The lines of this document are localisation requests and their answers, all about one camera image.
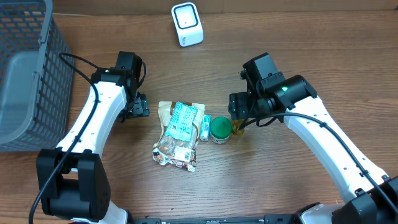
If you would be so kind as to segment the yellow juice bottle silver cap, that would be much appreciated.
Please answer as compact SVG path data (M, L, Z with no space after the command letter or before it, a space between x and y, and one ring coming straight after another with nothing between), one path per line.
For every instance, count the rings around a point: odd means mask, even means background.
M237 135L242 135L244 133L244 128L241 129L240 126L244 124L244 119L235 119L231 121L232 123L232 133Z

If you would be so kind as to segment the green lid white jar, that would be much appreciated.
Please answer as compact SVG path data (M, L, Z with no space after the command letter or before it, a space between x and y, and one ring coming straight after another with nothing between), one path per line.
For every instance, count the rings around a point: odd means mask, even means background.
M232 123L227 117L216 117L210 123L210 139L216 144L224 144L228 141L232 130Z

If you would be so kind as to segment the brown white snack packet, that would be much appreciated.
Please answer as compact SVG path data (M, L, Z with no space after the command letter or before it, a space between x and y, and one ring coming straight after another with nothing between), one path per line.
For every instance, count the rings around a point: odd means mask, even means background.
M198 112L193 121L191 140L181 141L165 135L176 102L177 101L161 101L159 103L158 115L162 132L158 142L153 146L152 158L162 166L172 164L189 172L195 172L197 166L197 145L200 140L201 124L205 115L205 105L199 103L184 103L188 106L194 106Z

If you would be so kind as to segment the teal white tissue pack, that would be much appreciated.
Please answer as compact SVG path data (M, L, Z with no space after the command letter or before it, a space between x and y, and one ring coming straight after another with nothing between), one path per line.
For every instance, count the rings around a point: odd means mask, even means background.
M202 124L201 124L201 132L200 132L200 140L201 141L208 141L210 137L210 123L211 123L211 116L206 114L203 117Z

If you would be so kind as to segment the teal white snack packet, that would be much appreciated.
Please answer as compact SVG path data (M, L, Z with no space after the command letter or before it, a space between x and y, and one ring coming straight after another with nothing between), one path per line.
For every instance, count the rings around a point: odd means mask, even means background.
M190 141L192 138L193 121L197 112L198 110L194 106L188 106L179 101L176 102L165 135L181 141Z

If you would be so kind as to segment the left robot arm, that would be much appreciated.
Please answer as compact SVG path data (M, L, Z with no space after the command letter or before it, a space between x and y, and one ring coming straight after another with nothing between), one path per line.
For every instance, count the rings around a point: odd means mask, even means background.
M149 116L142 86L147 69L134 52L120 51L115 66L94 66L90 94L75 124L53 148L36 160L39 192L31 206L72 223L132 223L129 211L111 201L111 187L102 163L105 142L117 119Z

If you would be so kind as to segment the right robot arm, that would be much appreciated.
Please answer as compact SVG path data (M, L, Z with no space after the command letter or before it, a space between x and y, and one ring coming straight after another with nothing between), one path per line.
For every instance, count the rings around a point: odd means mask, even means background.
M310 148L326 169L342 204L313 203L293 214L266 215L265 223L397 223L397 178L368 159L333 120L301 75L285 78L268 53L243 65L246 91L229 96L237 130L278 120Z

